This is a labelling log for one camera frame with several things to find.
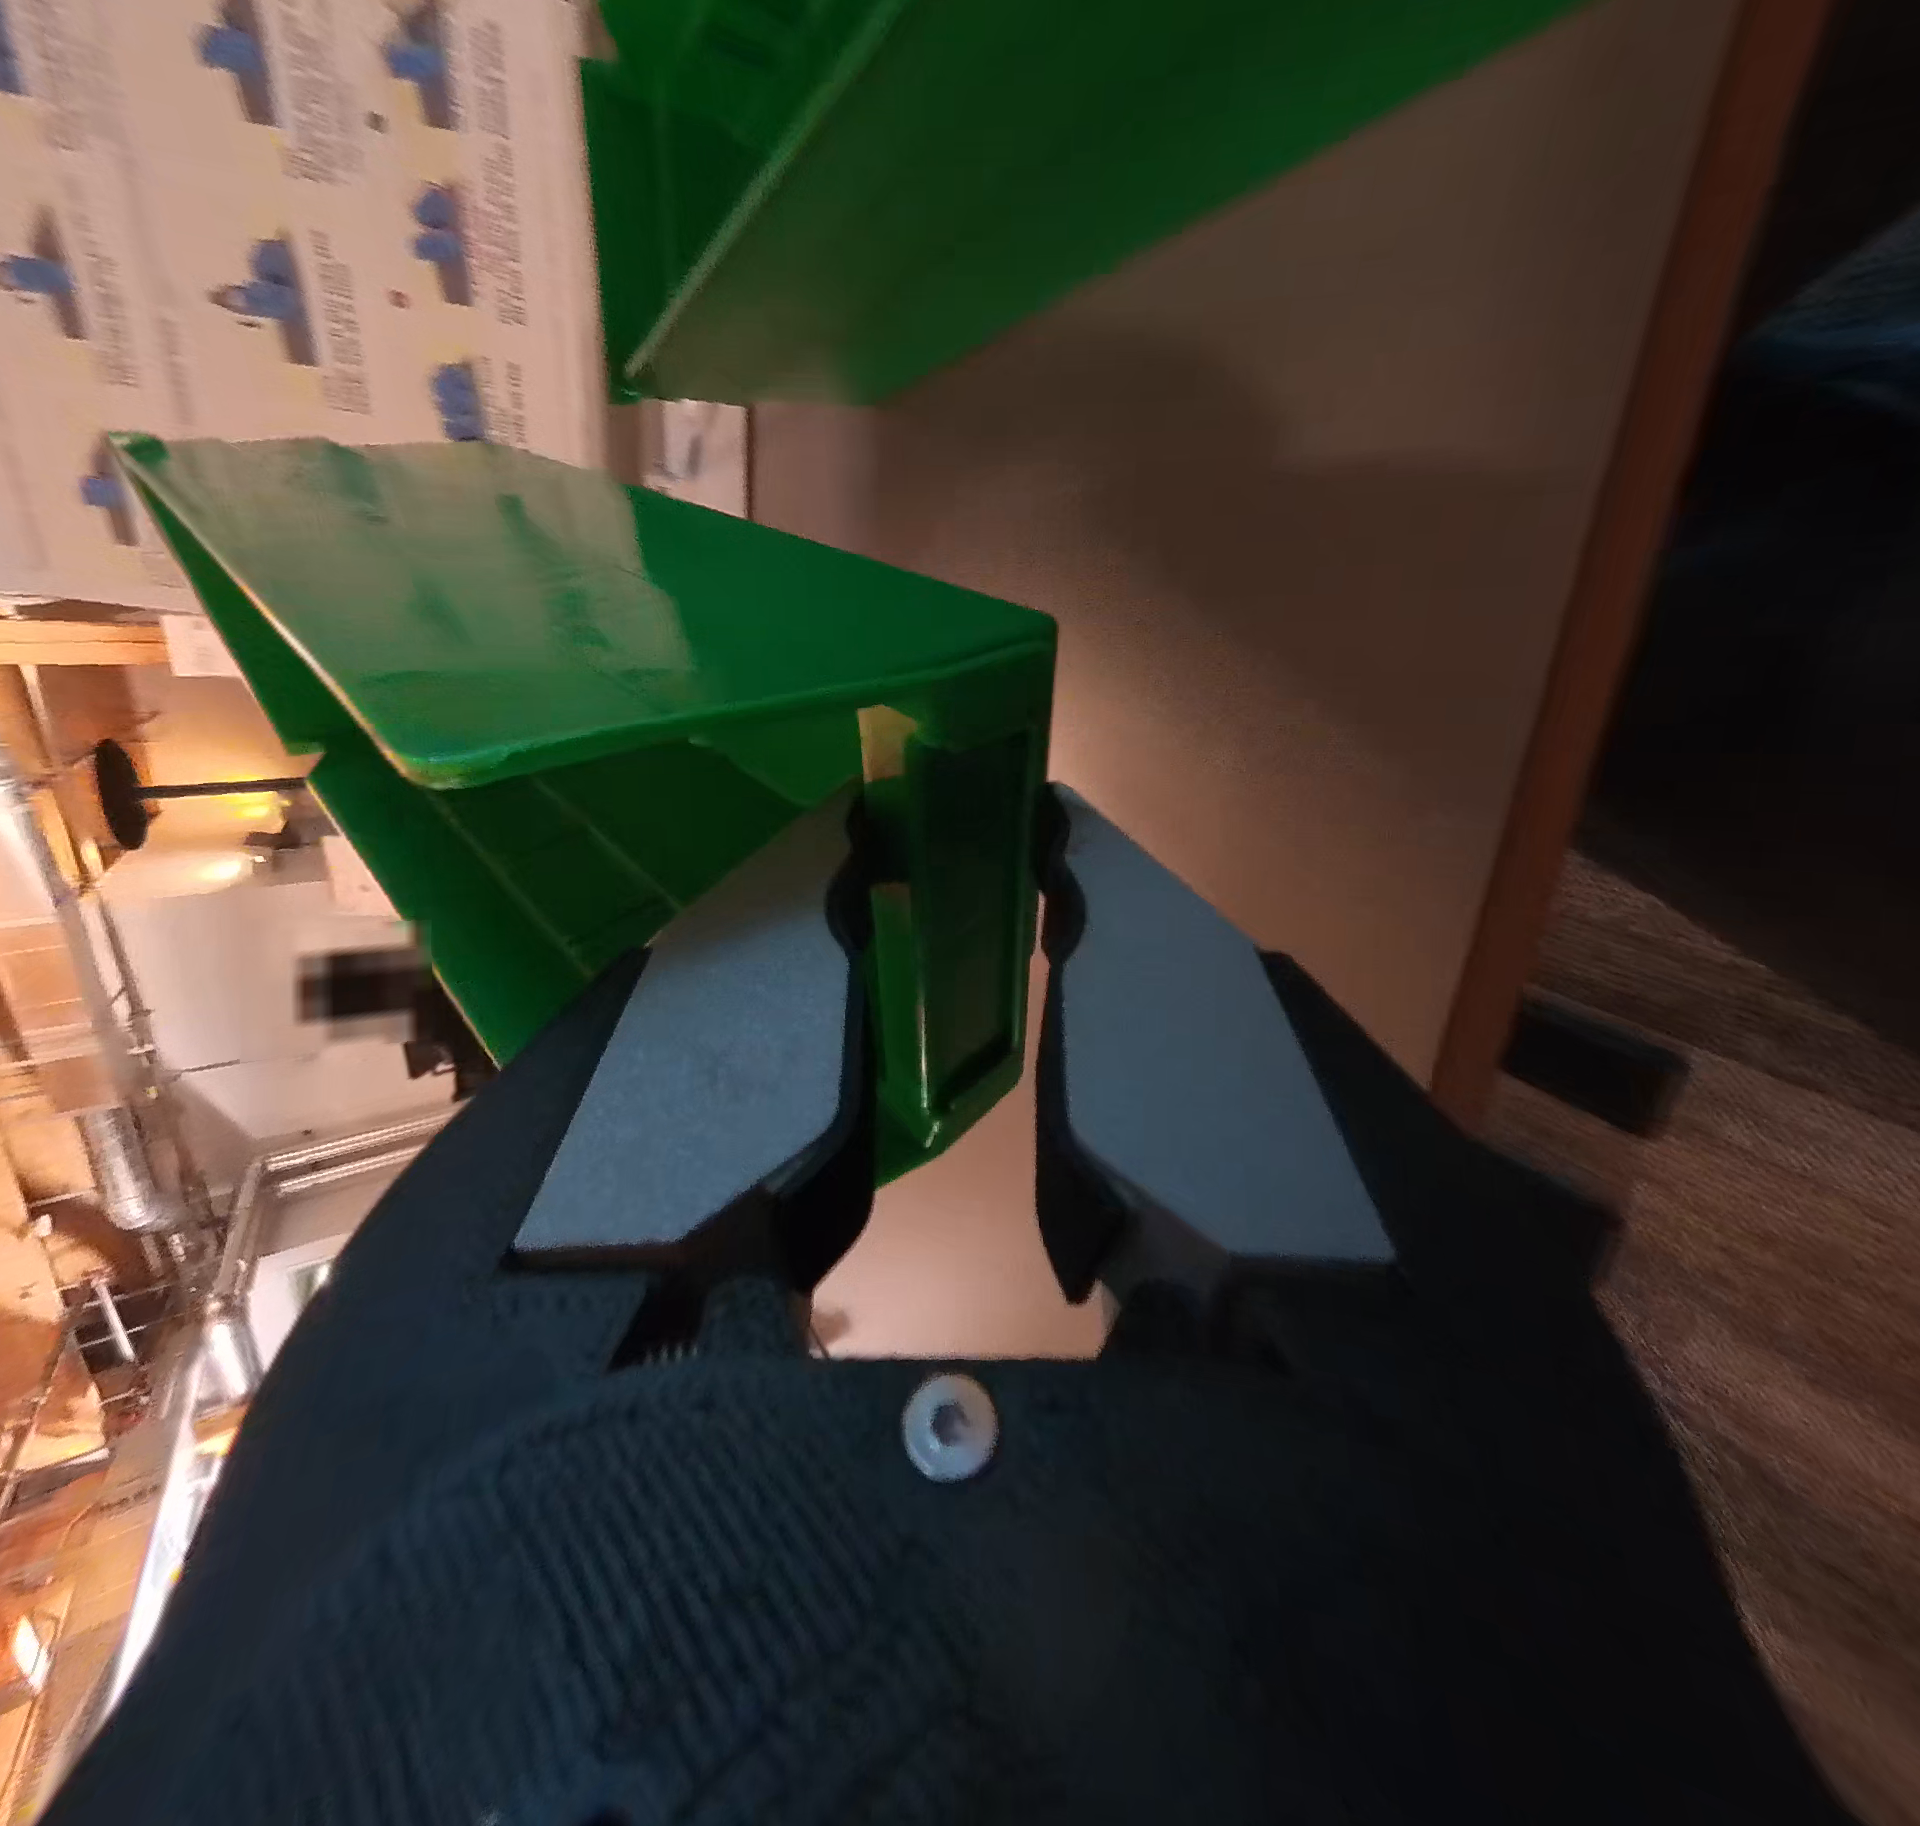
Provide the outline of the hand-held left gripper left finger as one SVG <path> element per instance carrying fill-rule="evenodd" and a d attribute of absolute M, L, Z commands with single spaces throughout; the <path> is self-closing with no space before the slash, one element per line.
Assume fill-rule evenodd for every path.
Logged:
<path fill-rule="evenodd" d="M 515 1264 L 809 1293 L 852 1250 L 877 1168 L 864 838 L 838 790 L 660 930 Z"/>

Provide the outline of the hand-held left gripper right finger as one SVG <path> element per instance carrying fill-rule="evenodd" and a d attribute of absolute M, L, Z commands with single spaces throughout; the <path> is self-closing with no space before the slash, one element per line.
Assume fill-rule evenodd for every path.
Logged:
<path fill-rule="evenodd" d="M 1062 783 L 1036 816 L 1034 1206 L 1073 1306 L 1396 1250 L 1255 941 Z"/>

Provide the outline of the printed instruction sheet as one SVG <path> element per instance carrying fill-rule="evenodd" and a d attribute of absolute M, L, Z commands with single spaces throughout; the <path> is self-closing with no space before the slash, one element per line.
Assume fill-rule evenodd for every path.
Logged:
<path fill-rule="evenodd" d="M 615 407 L 594 0 L 1 0 L 4 612 L 194 609 L 109 438 L 491 442 L 740 510 Z"/>

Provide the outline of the black table foot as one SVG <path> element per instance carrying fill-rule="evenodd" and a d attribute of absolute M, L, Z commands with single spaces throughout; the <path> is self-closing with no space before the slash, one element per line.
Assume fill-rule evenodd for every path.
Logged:
<path fill-rule="evenodd" d="M 1692 1061 L 1621 1021 L 1549 994 L 1525 994 L 1499 1071 L 1621 1136 L 1651 1140 L 1688 1087 Z"/>

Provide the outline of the green plastic bin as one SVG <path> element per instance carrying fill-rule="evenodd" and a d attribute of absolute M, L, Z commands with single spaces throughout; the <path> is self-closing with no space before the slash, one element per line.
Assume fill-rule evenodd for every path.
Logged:
<path fill-rule="evenodd" d="M 1048 614 L 510 446 L 108 451 L 494 1066 L 857 790 L 876 1179 L 1010 1092 Z"/>
<path fill-rule="evenodd" d="M 876 404 L 1588 0 L 596 0 L 607 392 Z"/>

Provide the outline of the silver ceiling duct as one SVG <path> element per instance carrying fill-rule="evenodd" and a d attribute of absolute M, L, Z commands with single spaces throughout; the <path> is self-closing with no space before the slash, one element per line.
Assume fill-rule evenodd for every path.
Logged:
<path fill-rule="evenodd" d="M 121 1413 L 226 1231 L 209 1129 L 161 1053 L 126 931 L 4 752 L 4 1425 L 58 1460 Z"/>

